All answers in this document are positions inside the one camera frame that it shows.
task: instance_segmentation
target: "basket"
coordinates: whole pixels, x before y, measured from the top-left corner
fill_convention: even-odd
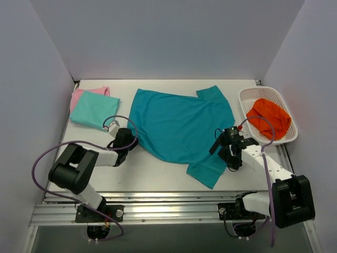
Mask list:
[[[251,110],[254,103],[258,99],[267,99],[269,101],[274,102],[279,107],[281,107],[284,111],[286,111],[289,116],[291,117],[291,124],[290,127],[286,133],[286,135],[277,141],[274,141],[271,145],[279,145],[287,142],[291,142],[295,140],[299,134],[297,127],[295,125],[295,122],[293,121],[293,117],[290,115],[290,112],[288,110],[288,107],[286,107],[284,100],[282,99],[280,93],[270,87],[254,87],[254,88],[248,88],[243,89],[239,92],[239,102],[241,105],[241,109],[243,111],[244,116],[246,117],[246,114]],[[258,141],[260,144],[269,143],[270,140],[265,137],[264,135],[260,134],[258,129],[254,127],[251,123],[246,121],[249,131],[252,135],[252,137]]]

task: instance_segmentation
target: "pink cloth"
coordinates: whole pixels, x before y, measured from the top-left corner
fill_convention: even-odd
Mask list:
[[[102,88],[98,89],[92,89],[92,90],[82,90],[82,89],[77,89],[72,93],[72,99],[70,101],[70,113],[75,109],[78,101],[80,100],[80,97],[82,96],[84,91],[90,91],[93,93],[105,95],[105,96],[110,96],[110,88],[107,86],[103,86]]]

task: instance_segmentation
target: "screw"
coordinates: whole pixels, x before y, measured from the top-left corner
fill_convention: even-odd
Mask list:
[[[222,208],[219,209],[219,213],[221,215],[223,215],[225,213],[225,211],[226,211],[226,208],[224,208],[224,207],[222,207]]]
[[[118,218],[120,218],[121,216],[123,216],[123,211],[121,210],[121,209],[118,209],[117,211],[116,211],[116,216],[118,217]]]

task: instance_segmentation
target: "orange cloth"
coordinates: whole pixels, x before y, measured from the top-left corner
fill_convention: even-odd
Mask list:
[[[267,119],[274,127],[275,140],[279,140],[286,135],[291,123],[289,114],[277,104],[267,99],[256,100],[253,108],[246,116],[247,118],[251,116],[261,116]],[[259,118],[249,119],[248,121],[255,126],[262,135],[270,140],[273,138],[272,129],[266,121]]]

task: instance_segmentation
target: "gray floor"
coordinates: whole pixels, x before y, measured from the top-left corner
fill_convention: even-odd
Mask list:
[[[83,239],[84,227],[40,227],[32,252],[312,252],[302,224],[278,229],[274,248],[270,248],[268,226],[250,241],[229,237],[220,223],[124,226],[124,229],[122,238],[96,245]]]

